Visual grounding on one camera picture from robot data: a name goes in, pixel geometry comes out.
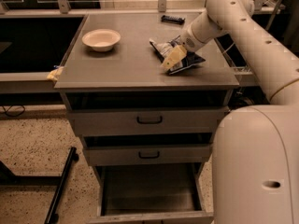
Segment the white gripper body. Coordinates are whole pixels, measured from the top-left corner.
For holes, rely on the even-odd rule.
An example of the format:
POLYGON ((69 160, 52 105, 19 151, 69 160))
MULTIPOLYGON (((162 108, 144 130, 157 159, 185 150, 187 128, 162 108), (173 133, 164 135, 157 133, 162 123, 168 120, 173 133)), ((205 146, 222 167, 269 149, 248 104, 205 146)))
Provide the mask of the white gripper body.
POLYGON ((180 35, 180 43, 188 52, 196 52, 205 45, 205 43, 201 42, 194 36, 191 27, 182 31, 180 35))

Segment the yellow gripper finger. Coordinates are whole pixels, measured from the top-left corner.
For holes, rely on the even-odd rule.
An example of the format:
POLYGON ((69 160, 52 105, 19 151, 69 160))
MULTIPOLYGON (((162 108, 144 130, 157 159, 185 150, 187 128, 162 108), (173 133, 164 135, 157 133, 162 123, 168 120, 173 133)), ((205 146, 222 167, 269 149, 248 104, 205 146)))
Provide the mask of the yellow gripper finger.
POLYGON ((187 55, 187 50, 182 45, 175 46, 162 62, 164 71, 170 70, 174 65, 183 60, 187 55))

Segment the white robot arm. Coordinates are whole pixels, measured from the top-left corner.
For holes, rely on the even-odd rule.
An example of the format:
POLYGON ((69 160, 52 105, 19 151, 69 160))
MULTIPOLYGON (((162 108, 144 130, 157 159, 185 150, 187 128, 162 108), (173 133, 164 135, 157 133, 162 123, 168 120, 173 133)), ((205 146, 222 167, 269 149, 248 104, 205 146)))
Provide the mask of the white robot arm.
POLYGON ((206 0, 164 60, 229 35, 267 102, 228 114, 212 151, 214 224, 299 224, 299 60, 252 19, 252 0, 206 0))

